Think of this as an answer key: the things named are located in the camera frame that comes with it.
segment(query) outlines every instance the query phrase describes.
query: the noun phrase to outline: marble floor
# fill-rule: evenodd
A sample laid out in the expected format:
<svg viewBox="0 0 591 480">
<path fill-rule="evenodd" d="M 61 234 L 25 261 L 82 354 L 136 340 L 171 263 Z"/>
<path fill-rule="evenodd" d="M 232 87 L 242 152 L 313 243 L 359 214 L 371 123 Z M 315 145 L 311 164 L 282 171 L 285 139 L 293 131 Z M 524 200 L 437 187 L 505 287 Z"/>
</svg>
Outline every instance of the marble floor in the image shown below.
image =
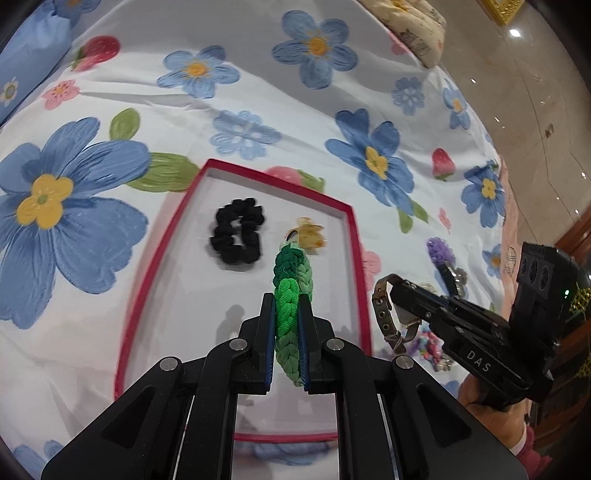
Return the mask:
<svg viewBox="0 0 591 480">
<path fill-rule="evenodd" d="M 555 243 L 591 202 L 589 91 L 531 5 L 500 27 L 477 0 L 430 3 L 447 20 L 443 66 L 506 161 L 518 239 Z"/>
</svg>

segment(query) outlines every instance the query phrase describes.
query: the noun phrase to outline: finger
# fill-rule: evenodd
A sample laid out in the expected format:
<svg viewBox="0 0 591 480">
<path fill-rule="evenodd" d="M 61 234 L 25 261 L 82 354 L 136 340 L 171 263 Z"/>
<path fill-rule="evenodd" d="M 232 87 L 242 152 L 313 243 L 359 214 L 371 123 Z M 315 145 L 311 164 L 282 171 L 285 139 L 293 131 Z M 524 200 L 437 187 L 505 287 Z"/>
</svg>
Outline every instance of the finger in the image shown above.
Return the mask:
<svg viewBox="0 0 591 480">
<path fill-rule="evenodd" d="M 469 374 L 457 391 L 457 400 L 464 406 L 467 407 L 471 403 L 478 401 L 480 397 L 480 385 L 478 379 Z"/>
<path fill-rule="evenodd" d="M 478 403 L 468 405 L 466 410 L 474 415 L 474 417 L 498 439 L 504 435 L 507 416 L 503 412 L 498 412 L 486 405 L 480 405 Z"/>
</svg>

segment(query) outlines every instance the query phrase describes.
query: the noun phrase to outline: human hand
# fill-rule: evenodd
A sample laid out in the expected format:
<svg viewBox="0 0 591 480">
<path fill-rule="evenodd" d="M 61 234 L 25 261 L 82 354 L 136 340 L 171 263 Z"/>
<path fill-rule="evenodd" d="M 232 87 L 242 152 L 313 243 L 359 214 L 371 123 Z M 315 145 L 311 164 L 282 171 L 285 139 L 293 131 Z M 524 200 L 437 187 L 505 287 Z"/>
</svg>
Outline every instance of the human hand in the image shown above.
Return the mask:
<svg viewBox="0 0 591 480">
<path fill-rule="evenodd" d="M 474 375 L 468 375 L 457 393 L 458 402 L 508 449 L 517 445 L 525 429 L 524 417 L 528 411 L 527 401 L 523 400 L 511 405 L 507 411 L 498 411 L 476 403 L 478 398 L 480 398 L 479 381 Z"/>
</svg>

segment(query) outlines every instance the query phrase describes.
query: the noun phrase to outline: pink flower print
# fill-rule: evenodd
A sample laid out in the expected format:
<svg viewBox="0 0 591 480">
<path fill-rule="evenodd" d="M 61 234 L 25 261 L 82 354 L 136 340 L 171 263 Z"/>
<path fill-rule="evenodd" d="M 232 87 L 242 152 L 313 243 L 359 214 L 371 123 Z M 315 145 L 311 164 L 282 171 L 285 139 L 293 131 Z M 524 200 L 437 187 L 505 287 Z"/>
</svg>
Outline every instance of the pink flower print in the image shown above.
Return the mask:
<svg viewBox="0 0 591 480">
<path fill-rule="evenodd" d="M 41 95 L 45 99 L 45 109 L 53 110 L 59 107 L 62 102 L 72 100 L 78 95 L 80 89 L 74 83 L 75 80 L 64 80 Z"/>
<path fill-rule="evenodd" d="M 449 233 L 449 230 L 452 228 L 452 222 L 447 218 L 447 213 L 443 208 L 439 209 L 439 221 L 447 228 L 447 233 Z"/>
<path fill-rule="evenodd" d="M 404 55 L 408 53 L 407 46 L 402 43 L 402 41 L 392 32 L 388 31 L 388 35 L 390 36 L 390 40 L 392 40 L 392 53 L 394 55 Z"/>
<path fill-rule="evenodd" d="M 365 288 L 371 291 L 374 288 L 375 274 L 382 270 L 382 262 L 375 252 L 362 251 L 363 276 L 365 277 Z"/>
</svg>

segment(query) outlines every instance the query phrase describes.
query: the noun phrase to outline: green braided bracelet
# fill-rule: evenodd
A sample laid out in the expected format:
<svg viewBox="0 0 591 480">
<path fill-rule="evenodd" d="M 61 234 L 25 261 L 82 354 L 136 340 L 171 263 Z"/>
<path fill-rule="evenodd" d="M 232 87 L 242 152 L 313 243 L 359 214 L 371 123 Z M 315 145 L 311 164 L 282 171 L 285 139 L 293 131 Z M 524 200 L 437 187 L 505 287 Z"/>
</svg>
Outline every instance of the green braided bracelet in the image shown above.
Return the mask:
<svg viewBox="0 0 591 480">
<path fill-rule="evenodd" d="M 297 337 L 297 307 L 300 293 L 312 299 L 312 269 L 306 253 L 297 242 L 297 235 L 283 242 L 275 257 L 275 351 L 277 361 L 294 385 L 301 386 L 300 352 Z"/>
</svg>

